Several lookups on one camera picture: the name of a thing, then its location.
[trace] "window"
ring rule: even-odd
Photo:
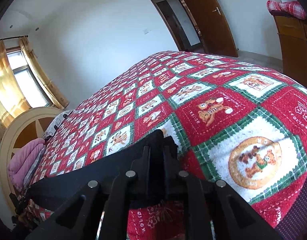
[[[51,105],[51,101],[33,75],[22,51],[10,52],[7,56],[15,79],[30,106],[35,108]]]

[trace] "black garment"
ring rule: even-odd
[[[144,146],[149,146],[151,148],[149,194],[152,196],[151,199],[155,199],[155,196],[164,192],[164,184],[161,183],[164,180],[164,145],[169,145],[172,157],[177,158],[177,145],[172,137],[164,138],[161,130],[155,130],[134,145],[97,160],[79,170],[39,180],[31,185],[26,196],[40,207],[55,211],[90,180],[97,180],[103,188],[105,181],[112,181],[120,172],[130,170],[132,161],[142,156]],[[156,203],[157,200],[134,203],[133,208]]]

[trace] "yellow curtain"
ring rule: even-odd
[[[33,74],[35,75],[36,79],[50,100],[59,109],[66,108],[69,105],[69,101],[59,91],[55,84],[47,77],[46,73],[39,65],[37,57],[29,45],[28,38],[25,36],[20,38],[19,45],[24,54],[24,57],[28,62],[29,67],[31,68]]]
[[[0,41],[0,141],[9,124],[31,107],[10,67],[3,41]]]

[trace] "ceiling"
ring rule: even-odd
[[[74,0],[14,0],[0,20],[0,38],[26,35],[46,24]]]

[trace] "red patterned blanket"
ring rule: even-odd
[[[155,129],[173,137],[185,170],[224,179],[273,227],[307,177],[306,88],[269,68],[166,51],[82,102],[48,142],[31,183],[114,154]],[[128,235],[171,238],[183,231],[182,214],[174,202],[131,210]]]

